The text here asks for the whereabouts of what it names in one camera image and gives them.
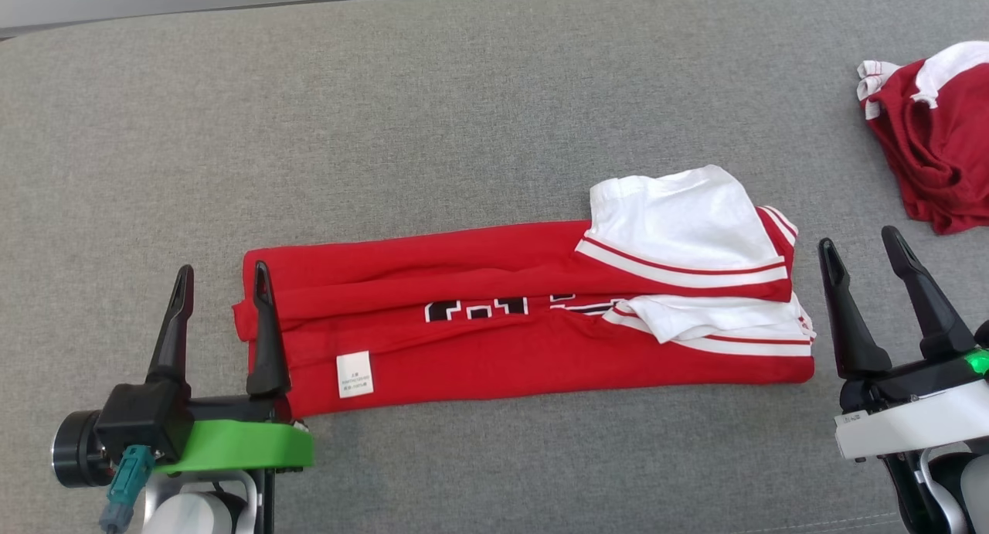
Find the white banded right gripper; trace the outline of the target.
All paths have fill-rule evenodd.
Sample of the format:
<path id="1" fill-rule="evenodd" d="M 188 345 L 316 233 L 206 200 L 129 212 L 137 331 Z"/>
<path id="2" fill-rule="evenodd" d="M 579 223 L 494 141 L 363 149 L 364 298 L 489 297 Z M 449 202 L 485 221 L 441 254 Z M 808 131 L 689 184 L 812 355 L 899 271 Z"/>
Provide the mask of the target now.
<path id="1" fill-rule="evenodd" d="M 902 366 L 893 394 L 884 392 L 892 369 L 852 297 L 851 277 L 830 238 L 818 243 L 818 259 L 838 376 L 850 379 L 838 402 L 836 442 L 845 460 L 964 444 L 987 453 L 987 350 L 943 293 L 900 231 L 884 226 L 881 238 L 893 272 L 907 288 L 926 360 Z"/>

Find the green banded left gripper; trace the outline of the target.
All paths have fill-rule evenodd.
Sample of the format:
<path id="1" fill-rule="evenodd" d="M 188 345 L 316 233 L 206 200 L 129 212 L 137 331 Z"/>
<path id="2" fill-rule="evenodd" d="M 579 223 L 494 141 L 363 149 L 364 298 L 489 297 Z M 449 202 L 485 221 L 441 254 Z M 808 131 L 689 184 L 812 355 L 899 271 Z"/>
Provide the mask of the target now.
<path id="1" fill-rule="evenodd" d="M 146 382 L 186 383 L 187 331 L 194 308 L 195 272 L 178 270 L 146 372 Z M 270 270 L 255 264 L 252 298 L 257 309 L 257 346 L 246 380 L 248 396 L 195 398 L 195 419 L 182 453 L 173 464 L 159 461 L 155 473 L 205 471 L 299 471 L 314 464 L 314 437 L 294 420 L 287 401 L 292 389 Z"/>

